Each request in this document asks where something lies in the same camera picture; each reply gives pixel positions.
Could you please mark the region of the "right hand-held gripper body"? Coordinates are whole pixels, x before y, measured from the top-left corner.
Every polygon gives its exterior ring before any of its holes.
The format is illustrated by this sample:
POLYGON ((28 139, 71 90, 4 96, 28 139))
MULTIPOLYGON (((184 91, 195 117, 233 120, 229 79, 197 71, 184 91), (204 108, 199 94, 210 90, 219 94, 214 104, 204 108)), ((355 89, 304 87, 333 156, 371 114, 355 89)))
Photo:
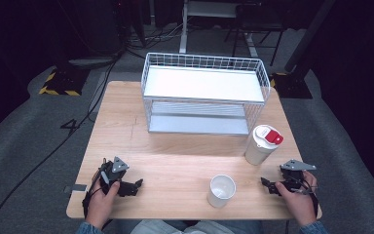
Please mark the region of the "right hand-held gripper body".
POLYGON ((282 184, 290 192, 308 193, 310 185, 305 180, 305 171, 314 171, 317 167, 295 159, 291 159, 280 165, 280 171, 284 181, 282 184))

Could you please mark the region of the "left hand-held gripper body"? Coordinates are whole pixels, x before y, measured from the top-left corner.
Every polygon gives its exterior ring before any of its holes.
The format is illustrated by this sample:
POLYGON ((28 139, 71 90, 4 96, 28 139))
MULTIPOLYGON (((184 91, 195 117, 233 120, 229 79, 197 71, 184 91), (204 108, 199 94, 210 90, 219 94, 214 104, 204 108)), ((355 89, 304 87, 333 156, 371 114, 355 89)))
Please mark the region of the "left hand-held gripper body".
POLYGON ((104 194, 109 192, 110 187, 115 181, 119 181, 121 186, 122 178, 128 168, 129 166, 118 156, 116 156, 113 161, 104 162, 102 164, 99 181, 104 194))

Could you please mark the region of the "white tumbler with red lid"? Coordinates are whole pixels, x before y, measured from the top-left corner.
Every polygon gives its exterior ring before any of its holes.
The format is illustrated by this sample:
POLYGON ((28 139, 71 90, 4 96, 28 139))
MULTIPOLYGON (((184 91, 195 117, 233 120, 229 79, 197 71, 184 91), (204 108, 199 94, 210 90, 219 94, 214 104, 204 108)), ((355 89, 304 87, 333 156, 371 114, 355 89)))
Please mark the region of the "white tumbler with red lid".
POLYGON ((270 125, 256 126, 249 138, 244 158, 251 165, 260 165, 283 142, 282 134, 270 125))

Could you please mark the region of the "white cup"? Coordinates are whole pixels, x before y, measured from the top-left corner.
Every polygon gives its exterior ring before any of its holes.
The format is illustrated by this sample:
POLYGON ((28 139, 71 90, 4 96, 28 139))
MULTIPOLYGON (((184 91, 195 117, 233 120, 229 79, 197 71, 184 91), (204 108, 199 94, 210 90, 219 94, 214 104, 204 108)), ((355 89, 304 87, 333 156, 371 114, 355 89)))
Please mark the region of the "white cup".
POLYGON ((215 175, 210 183, 207 193, 207 201, 214 208, 222 208, 232 199, 236 193, 236 184, 228 175, 215 175))

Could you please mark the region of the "white wire shelf rack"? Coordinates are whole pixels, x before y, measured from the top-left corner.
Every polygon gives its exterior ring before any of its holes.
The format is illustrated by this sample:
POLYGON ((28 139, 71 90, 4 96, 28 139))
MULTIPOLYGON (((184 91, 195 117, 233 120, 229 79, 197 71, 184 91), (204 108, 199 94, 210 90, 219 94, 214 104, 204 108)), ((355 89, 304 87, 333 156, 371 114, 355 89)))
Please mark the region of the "white wire shelf rack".
POLYGON ((150 133, 246 136, 270 90, 258 58, 149 53, 141 77, 150 133))

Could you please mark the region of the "person's right hand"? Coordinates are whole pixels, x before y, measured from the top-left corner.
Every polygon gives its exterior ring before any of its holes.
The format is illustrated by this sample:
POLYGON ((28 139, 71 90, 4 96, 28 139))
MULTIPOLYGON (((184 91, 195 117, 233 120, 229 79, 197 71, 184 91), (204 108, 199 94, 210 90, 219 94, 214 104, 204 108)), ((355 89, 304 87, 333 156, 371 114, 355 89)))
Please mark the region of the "person's right hand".
POLYGON ((289 192, 281 182, 276 183, 276 188, 284 199, 289 212, 301 227, 317 220, 315 206, 309 194, 289 192))

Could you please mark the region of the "person's left hand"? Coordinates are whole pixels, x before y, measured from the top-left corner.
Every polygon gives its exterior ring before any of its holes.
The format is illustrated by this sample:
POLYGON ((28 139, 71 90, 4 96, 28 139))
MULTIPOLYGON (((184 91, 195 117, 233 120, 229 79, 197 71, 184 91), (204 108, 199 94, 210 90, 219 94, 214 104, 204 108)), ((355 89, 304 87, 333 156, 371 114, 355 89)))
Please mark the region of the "person's left hand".
POLYGON ((115 181, 111 185, 109 192, 104 194, 101 189, 100 182, 96 182, 95 186, 93 187, 93 195, 88 206, 88 214, 86 217, 87 223, 99 230, 102 229, 102 226, 106 223, 112 212, 112 206, 119 188, 120 183, 115 181))

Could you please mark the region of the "grey tape strip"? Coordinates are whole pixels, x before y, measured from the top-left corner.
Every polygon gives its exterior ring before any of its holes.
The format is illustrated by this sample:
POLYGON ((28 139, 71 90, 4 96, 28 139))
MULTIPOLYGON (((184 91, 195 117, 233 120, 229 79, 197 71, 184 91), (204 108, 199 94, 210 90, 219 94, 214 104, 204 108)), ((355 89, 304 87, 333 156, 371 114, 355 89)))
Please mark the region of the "grey tape strip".
POLYGON ((63 192, 66 194, 71 194, 73 191, 85 191, 87 189, 86 184, 73 184, 67 185, 63 188, 63 192))

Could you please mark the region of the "person's lap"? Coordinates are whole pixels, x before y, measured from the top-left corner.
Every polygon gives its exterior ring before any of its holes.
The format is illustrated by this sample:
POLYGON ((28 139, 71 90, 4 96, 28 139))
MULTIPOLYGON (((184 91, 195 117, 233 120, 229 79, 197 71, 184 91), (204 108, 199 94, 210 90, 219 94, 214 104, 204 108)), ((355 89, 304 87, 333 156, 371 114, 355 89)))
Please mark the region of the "person's lap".
POLYGON ((182 220, 119 219, 115 234, 264 234, 258 220, 182 220))

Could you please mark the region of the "black slanted pole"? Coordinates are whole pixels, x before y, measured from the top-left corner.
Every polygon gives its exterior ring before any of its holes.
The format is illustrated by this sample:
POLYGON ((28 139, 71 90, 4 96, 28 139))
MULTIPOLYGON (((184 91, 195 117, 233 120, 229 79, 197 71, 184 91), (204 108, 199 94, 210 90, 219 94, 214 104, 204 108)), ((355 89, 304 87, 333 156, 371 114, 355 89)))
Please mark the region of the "black slanted pole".
POLYGON ((315 17, 313 18, 312 22, 307 28, 304 36, 302 37, 293 54, 287 61, 284 67, 285 71, 293 72, 297 68, 298 63, 301 61, 304 53, 308 50, 310 43, 313 41, 315 34, 324 22, 326 16, 328 15, 335 1, 336 0, 324 0, 324 2, 321 4, 320 8, 318 9, 318 12, 316 13, 315 17))

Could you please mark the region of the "white metal stand leg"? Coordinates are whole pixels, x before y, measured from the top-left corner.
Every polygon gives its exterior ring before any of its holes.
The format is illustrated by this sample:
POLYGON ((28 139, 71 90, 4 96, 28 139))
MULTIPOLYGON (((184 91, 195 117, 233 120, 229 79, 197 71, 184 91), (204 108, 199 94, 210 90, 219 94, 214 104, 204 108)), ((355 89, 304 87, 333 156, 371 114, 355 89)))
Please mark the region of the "white metal stand leg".
POLYGON ((179 44, 179 53, 180 54, 186 54, 186 52, 187 52, 188 3, 189 3, 189 0, 183 0, 182 32, 181 32, 180 44, 179 44))

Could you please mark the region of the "yellow black striped base plate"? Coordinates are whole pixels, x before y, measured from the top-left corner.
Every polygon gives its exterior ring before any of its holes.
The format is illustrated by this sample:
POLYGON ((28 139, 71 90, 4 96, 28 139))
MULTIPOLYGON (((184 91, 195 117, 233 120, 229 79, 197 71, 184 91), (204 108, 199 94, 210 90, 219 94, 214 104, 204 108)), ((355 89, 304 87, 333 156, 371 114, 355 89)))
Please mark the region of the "yellow black striped base plate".
POLYGON ((313 96, 303 79, 296 79, 290 73, 276 72, 270 76, 270 83, 280 98, 312 99, 313 96))
POLYGON ((90 72, 88 69, 64 71, 54 68, 39 91, 40 95, 80 96, 90 72))

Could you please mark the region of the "black metal frame stand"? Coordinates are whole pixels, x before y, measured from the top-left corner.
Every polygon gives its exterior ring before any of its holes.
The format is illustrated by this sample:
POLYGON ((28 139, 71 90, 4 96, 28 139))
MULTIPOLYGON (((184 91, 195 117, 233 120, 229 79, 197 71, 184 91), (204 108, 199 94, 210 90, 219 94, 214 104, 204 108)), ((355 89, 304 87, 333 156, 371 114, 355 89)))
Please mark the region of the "black metal frame stand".
POLYGON ((245 1, 235 7, 235 18, 225 39, 235 33, 232 56, 236 54, 239 39, 242 37, 249 48, 273 49, 270 64, 273 64, 285 32, 285 13, 281 12, 281 3, 266 2, 265 0, 245 1), (278 34, 274 45, 264 45, 268 36, 278 34))

